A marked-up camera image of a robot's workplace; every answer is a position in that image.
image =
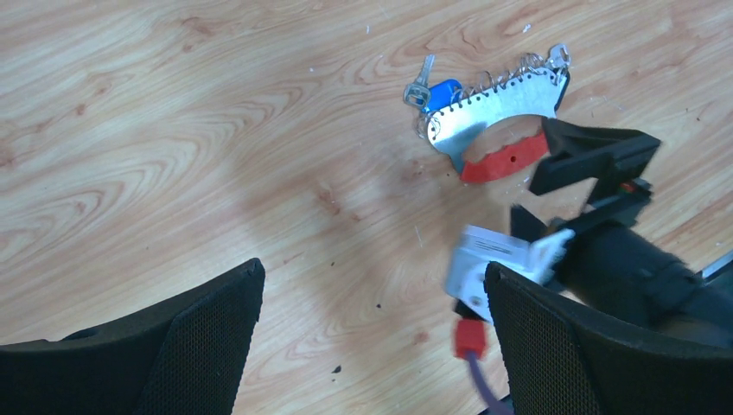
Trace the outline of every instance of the silver key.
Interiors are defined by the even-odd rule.
[[[418,110],[422,110],[428,105],[428,102],[430,102],[428,76],[430,76],[430,70],[433,68],[434,61],[434,54],[425,56],[425,62],[423,63],[423,69],[420,70],[420,75],[415,78],[415,82],[412,82],[405,88],[403,100],[407,105],[414,106]]]

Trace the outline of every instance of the white plastic part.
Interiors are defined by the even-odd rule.
[[[488,263],[498,262],[544,285],[552,280],[552,266],[563,258],[564,245],[574,236],[572,230],[563,229],[530,244],[503,233],[468,226],[463,231],[461,243],[453,251],[445,290],[493,324],[483,286]]]

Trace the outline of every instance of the red handle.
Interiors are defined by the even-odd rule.
[[[486,183],[522,170],[538,161],[547,152],[545,133],[509,144],[501,150],[486,154],[478,163],[466,162],[461,180],[468,183]]]

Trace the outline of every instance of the wood grain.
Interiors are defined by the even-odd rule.
[[[3,2],[0,342],[257,256],[234,413],[477,413],[451,353],[450,248],[467,223],[506,231],[515,202],[569,216],[588,183],[464,186],[414,135],[405,83],[428,53],[433,81],[470,83],[566,43],[560,118],[663,140],[637,230],[699,268],[733,249],[731,22],[725,0]]]

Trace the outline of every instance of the black mesh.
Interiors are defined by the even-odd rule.
[[[518,415],[731,413],[733,350],[641,329],[496,263],[485,287]]]
[[[223,287],[175,318],[135,415],[232,412],[253,329],[246,288]]]
[[[229,415],[264,284],[252,259],[62,341],[0,346],[0,413]]]
[[[572,329],[531,297],[503,284],[492,293],[492,315],[518,414],[603,414]]]

